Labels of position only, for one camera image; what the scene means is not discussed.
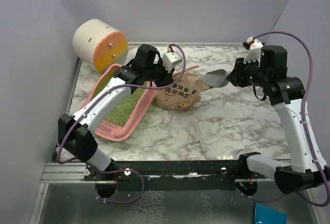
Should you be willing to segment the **metal litter scoop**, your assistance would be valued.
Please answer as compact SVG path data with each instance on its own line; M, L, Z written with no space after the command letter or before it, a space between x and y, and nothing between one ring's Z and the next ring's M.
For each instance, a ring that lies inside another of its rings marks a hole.
M212 88L222 88L229 83L227 76L228 73L224 69L217 69L206 73L203 83Z

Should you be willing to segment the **beige cat litter bag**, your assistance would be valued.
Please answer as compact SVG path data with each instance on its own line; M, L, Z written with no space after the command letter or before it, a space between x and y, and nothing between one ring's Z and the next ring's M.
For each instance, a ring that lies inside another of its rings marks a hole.
M202 82L197 73L192 70L199 66L192 66L185 70L182 78L170 88L158 90L152 105L166 110L185 110L201 99L200 93L210 87Z

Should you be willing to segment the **clear bag sealing clip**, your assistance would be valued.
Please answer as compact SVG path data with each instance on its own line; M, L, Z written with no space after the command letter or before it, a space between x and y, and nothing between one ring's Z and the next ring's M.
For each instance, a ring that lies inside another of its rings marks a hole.
M197 123L195 123L193 125L193 128L195 130L195 135L194 135L195 140L200 144L202 152L207 152L207 148L206 148L204 138L202 136L199 125Z

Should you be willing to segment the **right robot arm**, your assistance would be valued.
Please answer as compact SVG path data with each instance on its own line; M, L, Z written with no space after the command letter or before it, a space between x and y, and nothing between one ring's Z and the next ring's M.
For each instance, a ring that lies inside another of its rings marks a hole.
M313 134L305 88L297 77L287 76L287 50L278 45L250 48L245 58L237 58L227 80L235 87L260 87L282 123L291 161L241 154L237 172L242 178L260 173L275 181L284 194L317 187L329 181L329 167Z

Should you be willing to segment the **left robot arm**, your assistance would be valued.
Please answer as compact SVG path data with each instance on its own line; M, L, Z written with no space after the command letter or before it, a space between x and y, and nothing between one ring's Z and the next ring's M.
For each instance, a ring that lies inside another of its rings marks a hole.
M120 102L136 89L145 89L145 82L153 82L154 89L166 89L174 85L175 66L186 63L182 49L159 51L148 44L138 47L135 57L128 64L120 66L101 92L85 107L72 116L63 114L58 120L59 149L66 149L75 159L96 168L96 174L103 180L113 176L112 159L98 148L93 137L97 125Z

